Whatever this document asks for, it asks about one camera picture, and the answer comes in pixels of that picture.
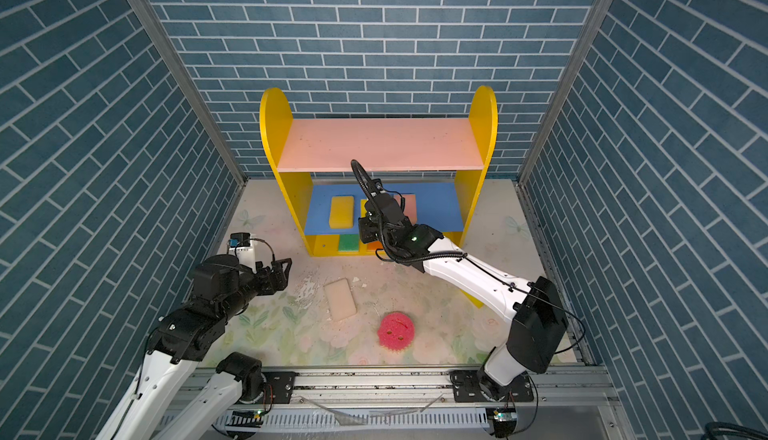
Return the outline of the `pink rectangular sponge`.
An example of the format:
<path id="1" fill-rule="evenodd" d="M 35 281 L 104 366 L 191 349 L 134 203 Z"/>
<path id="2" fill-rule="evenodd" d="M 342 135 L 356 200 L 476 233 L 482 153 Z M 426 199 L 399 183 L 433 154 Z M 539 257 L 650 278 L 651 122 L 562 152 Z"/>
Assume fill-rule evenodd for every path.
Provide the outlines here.
<path id="1" fill-rule="evenodd" d="M 404 194 L 403 199 L 405 201 L 404 215 L 408 217 L 412 224 L 416 224 L 418 222 L 416 196 L 414 194 Z"/>

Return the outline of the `green sponge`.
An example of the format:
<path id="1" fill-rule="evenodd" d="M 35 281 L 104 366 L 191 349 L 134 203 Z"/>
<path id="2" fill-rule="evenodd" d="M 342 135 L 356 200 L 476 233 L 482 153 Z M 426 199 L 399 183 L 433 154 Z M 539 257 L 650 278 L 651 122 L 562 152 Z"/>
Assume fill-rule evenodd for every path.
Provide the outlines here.
<path id="1" fill-rule="evenodd" d="M 360 249 L 359 236 L 356 234 L 342 234 L 339 236 L 339 252 L 358 252 Z"/>

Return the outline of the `textured yellow sponge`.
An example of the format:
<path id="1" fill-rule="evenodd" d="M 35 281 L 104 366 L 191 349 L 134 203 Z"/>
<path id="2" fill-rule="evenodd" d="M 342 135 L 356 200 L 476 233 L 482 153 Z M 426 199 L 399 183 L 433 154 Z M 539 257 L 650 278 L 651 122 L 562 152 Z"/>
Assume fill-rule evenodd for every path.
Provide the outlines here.
<path id="1" fill-rule="evenodd" d="M 328 225 L 333 230 L 346 230 L 354 226 L 355 198 L 333 196 L 331 198 Z"/>

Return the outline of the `beige sponge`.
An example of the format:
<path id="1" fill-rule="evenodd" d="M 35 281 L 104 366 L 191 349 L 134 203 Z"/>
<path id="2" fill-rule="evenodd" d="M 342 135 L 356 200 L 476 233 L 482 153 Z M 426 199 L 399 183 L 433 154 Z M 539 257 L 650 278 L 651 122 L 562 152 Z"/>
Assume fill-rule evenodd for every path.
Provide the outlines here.
<path id="1" fill-rule="evenodd" d="M 342 278 L 324 286 L 328 310 L 333 321 L 347 319 L 357 313 L 349 281 Z"/>

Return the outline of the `orange sponge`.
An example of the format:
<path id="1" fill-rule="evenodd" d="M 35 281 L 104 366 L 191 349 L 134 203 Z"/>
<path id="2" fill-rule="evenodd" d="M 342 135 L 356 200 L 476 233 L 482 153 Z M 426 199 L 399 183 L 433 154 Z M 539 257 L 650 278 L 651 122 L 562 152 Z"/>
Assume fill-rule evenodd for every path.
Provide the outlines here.
<path id="1" fill-rule="evenodd" d="M 366 247 L 368 251 L 376 251 L 382 248 L 383 248 L 383 245 L 380 241 L 374 241 L 374 242 L 368 243 Z"/>

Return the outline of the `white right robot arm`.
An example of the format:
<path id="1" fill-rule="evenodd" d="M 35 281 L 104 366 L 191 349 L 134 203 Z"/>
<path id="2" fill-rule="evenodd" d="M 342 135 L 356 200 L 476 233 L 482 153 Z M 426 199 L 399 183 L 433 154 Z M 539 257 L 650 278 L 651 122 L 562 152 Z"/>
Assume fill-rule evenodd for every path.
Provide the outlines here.
<path id="1" fill-rule="evenodd" d="M 442 232 L 413 224 L 405 200 L 388 191 L 368 192 L 358 220 L 361 240 L 378 241 L 389 260 L 458 287 L 490 308 L 509 327 L 478 372 L 484 395 L 500 400 L 526 372 L 544 373 L 565 335 L 568 313 L 553 282 L 508 274 L 465 252 Z"/>

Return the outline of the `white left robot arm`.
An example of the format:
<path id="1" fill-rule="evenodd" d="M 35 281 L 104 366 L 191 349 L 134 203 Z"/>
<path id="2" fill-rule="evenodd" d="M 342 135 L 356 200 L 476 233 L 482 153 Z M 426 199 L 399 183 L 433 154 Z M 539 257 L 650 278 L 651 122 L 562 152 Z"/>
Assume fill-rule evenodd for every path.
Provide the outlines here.
<path id="1" fill-rule="evenodd" d="M 273 259 L 246 266 L 232 254 L 211 256 L 191 271 L 192 292 L 149 334 L 136 377 L 98 436 L 101 439 L 198 439 L 230 407 L 277 401 L 260 360 L 232 352 L 216 366 L 203 389 L 166 426 L 159 425 L 171 401 L 211 346 L 257 296 L 288 285 L 292 261 Z"/>

